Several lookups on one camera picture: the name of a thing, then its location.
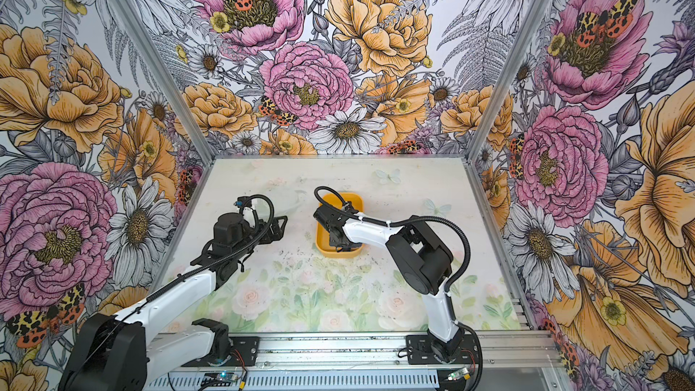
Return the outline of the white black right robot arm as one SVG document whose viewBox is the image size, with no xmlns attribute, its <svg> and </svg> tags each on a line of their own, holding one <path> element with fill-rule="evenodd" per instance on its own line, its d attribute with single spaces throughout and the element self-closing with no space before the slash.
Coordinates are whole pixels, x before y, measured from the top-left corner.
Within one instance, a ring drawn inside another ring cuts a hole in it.
<svg viewBox="0 0 695 391">
<path fill-rule="evenodd" d="M 441 363 L 453 362 L 465 335 L 451 300 L 451 287 L 466 272 L 471 260 L 471 246 L 464 231 L 439 216 L 413 215 L 390 222 L 368 217 L 350 206 L 336 208 L 323 204 L 313 216 L 329 234 L 329 243 L 340 253 L 360 244 L 389 252 L 404 281 L 422 295 L 435 359 Z M 461 240 L 463 262 L 457 270 L 452 269 L 454 254 L 430 224 L 451 229 Z"/>
</svg>

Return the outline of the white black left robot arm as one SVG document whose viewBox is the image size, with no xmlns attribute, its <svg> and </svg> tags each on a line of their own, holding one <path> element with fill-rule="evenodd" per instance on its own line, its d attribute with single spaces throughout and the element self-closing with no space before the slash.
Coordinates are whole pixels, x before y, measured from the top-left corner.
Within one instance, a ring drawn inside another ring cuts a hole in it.
<svg viewBox="0 0 695 391">
<path fill-rule="evenodd" d="M 145 299 L 85 322 L 58 385 L 61 390 L 141 390 L 195 360 L 222 365 L 233 356 L 229 329 L 199 319 L 175 334 L 163 331 L 184 310 L 220 289 L 258 244 L 282 240 L 288 218 L 254 227 L 239 213 L 221 215 L 190 268 Z"/>
</svg>

